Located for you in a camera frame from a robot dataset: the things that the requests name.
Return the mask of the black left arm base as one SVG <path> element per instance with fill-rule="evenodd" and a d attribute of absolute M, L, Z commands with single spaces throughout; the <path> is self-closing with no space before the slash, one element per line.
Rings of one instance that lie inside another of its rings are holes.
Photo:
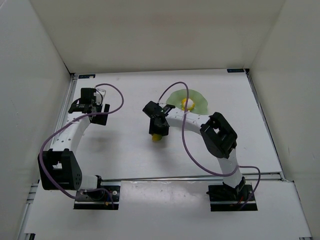
<path fill-rule="evenodd" d="M 77 191 L 73 209 L 117 211 L 120 204 L 121 182 L 103 181 L 100 187 L 104 190 Z"/>

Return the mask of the peeled fake lemon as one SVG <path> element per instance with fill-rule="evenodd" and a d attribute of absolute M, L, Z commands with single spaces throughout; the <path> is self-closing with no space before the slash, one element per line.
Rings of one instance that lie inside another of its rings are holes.
<path fill-rule="evenodd" d="M 187 111 L 192 111 L 193 109 L 195 108 L 195 103 L 192 99 L 190 98 L 184 98 L 182 101 L 181 101 L 181 109 L 184 111 L 184 110 L 187 110 Z"/>

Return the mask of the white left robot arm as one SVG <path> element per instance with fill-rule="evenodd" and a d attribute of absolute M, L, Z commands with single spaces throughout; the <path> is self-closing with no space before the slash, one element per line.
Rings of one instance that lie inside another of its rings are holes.
<path fill-rule="evenodd" d="M 90 113 L 107 113 L 109 104 L 103 104 L 106 92 L 96 88 L 82 88 L 80 98 L 70 106 L 67 123 L 70 126 L 57 135 L 56 141 L 42 153 L 42 159 L 49 175 L 63 190 L 93 190 L 99 187 L 97 175 L 84 175 L 76 160 L 76 150 L 80 140 L 90 124 L 107 124 L 107 115 L 86 116 L 77 121 L 76 118 Z"/>

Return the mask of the green yellow fake mango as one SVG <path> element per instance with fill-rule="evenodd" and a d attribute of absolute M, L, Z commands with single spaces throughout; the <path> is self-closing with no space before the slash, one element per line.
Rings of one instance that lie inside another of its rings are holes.
<path fill-rule="evenodd" d="M 161 139 L 163 138 L 163 136 L 161 134 L 156 134 L 156 133 L 153 133 L 151 135 L 151 139 L 153 142 L 158 142 L 160 141 Z"/>

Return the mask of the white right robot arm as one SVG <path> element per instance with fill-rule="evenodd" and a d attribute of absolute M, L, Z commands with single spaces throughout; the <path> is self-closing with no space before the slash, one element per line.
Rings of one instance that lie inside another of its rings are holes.
<path fill-rule="evenodd" d="M 203 171 L 222 177 L 223 187 L 232 195 L 236 196 L 241 192 L 246 181 L 236 156 L 238 135 L 221 113 L 195 114 L 171 104 L 162 106 L 153 101 L 148 102 L 142 111 L 150 118 L 150 135 L 162 138 L 169 135 L 170 127 L 180 127 L 182 144 L 190 159 Z M 202 137 L 208 152 L 217 158 L 221 173 L 205 168 L 191 155 L 185 140 L 185 130 Z"/>

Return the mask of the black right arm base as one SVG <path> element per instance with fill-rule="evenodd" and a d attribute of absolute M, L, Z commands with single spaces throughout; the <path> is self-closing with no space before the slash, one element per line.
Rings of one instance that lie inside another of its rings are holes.
<path fill-rule="evenodd" d="M 257 211 L 257 203 L 252 193 L 251 184 L 245 184 L 239 193 L 234 195 L 224 185 L 209 185 L 206 194 L 209 196 L 211 212 L 237 212 L 237 211 Z"/>

